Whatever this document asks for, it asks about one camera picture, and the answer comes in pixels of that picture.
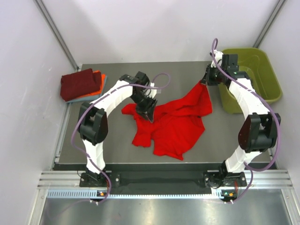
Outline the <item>red t shirt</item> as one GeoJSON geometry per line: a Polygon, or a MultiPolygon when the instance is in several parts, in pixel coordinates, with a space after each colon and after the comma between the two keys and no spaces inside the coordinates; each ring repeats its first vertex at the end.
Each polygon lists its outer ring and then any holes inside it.
{"type": "Polygon", "coordinates": [[[133,116],[136,122],[132,144],[144,148],[153,145],[155,155],[178,160],[184,159],[184,153],[191,150],[204,133],[202,118],[212,113],[208,89],[200,82],[183,98],[157,106],[153,122],[138,115],[135,107],[128,104],[121,110],[122,114],[133,116]]]}

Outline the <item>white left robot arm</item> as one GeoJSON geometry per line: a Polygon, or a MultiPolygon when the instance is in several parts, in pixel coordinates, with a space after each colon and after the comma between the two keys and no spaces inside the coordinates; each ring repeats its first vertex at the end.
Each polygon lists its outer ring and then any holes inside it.
{"type": "Polygon", "coordinates": [[[78,132],[87,155],[86,169],[81,174],[81,187],[101,187],[107,184],[103,145],[108,134],[110,113],[130,98],[136,104],[134,109],[137,114],[146,121],[153,122],[158,89],[145,73],[123,75],[101,98],[81,105],[78,132]]]}

